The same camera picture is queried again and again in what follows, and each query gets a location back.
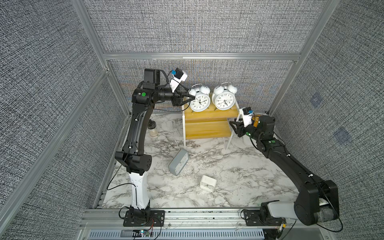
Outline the white twin-bell alarm clock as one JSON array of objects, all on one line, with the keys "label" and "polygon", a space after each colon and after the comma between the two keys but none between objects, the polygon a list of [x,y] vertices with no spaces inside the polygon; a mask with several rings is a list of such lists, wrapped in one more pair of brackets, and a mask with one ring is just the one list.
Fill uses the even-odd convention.
[{"label": "white twin-bell alarm clock", "polygon": [[236,102],[235,94],[238,89],[231,82],[221,83],[214,88],[212,101],[218,110],[226,111],[231,109]]}]

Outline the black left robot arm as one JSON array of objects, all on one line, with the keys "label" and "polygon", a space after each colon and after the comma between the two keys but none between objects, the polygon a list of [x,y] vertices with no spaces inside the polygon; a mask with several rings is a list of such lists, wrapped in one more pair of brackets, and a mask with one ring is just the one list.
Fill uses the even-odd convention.
[{"label": "black left robot arm", "polygon": [[181,107],[194,100],[187,90],[178,90],[178,86],[187,79],[187,74],[177,68],[169,75],[163,70],[144,70],[144,80],[132,95],[132,116],[127,139],[122,150],[115,153],[116,160],[129,173],[133,187],[131,206],[122,217],[125,227],[147,224],[163,226],[150,207],[147,177],[152,156],[144,153],[146,132],[156,103],[170,101],[174,107]]}]

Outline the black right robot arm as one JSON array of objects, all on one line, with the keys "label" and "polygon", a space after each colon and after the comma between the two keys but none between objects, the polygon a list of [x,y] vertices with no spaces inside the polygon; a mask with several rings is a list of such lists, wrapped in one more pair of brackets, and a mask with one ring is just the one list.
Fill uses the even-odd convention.
[{"label": "black right robot arm", "polygon": [[337,185],[325,181],[303,164],[274,136],[275,118],[260,116],[257,126],[243,121],[231,121],[238,137],[247,136],[254,147],[275,163],[294,183],[299,194],[293,202],[271,201],[262,203],[260,220],[295,219],[306,226],[317,225],[340,217]]}]

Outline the yellow wooden two-tier shelf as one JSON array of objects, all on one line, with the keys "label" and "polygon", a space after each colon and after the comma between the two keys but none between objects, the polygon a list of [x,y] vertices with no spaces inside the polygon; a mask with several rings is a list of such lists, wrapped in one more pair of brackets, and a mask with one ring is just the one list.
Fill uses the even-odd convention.
[{"label": "yellow wooden two-tier shelf", "polygon": [[229,110],[218,110],[214,104],[202,112],[194,112],[187,104],[182,106],[183,110],[183,143],[187,147],[186,140],[230,138],[232,128],[230,119],[237,119],[239,105],[235,103]]}]

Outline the glass jar black lid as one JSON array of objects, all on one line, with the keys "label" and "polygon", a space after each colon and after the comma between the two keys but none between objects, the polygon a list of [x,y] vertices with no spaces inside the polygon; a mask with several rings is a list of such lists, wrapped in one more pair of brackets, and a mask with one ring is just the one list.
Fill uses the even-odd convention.
[{"label": "glass jar black lid", "polygon": [[159,134],[156,122],[151,119],[149,119],[148,130],[151,137],[157,137]]}]

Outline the white cube digital clock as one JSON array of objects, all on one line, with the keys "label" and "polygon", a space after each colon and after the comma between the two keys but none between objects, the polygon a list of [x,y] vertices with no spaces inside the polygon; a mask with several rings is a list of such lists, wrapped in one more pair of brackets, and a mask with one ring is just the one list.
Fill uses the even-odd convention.
[{"label": "white cube digital clock", "polygon": [[217,180],[206,175],[203,175],[199,187],[205,191],[213,193],[217,185]]}]

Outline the grey rectangular digital clock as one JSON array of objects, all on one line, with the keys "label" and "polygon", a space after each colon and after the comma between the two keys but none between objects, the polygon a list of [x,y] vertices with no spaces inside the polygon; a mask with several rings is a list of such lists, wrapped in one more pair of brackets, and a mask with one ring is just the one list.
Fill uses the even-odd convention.
[{"label": "grey rectangular digital clock", "polygon": [[185,149],[181,149],[169,164],[171,174],[178,176],[189,160],[189,153]]}]

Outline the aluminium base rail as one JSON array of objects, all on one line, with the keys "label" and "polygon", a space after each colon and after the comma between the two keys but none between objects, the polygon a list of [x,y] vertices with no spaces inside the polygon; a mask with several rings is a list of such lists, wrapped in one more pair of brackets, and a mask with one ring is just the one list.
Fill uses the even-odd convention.
[{"label": "aluminium base rail", "polygon": [[148,223],[129,218],[126,209],[87,210],[77,240],[335,240],[320,227],[330,220],[301,222],[293,205],[259,208],[152,209]]}]

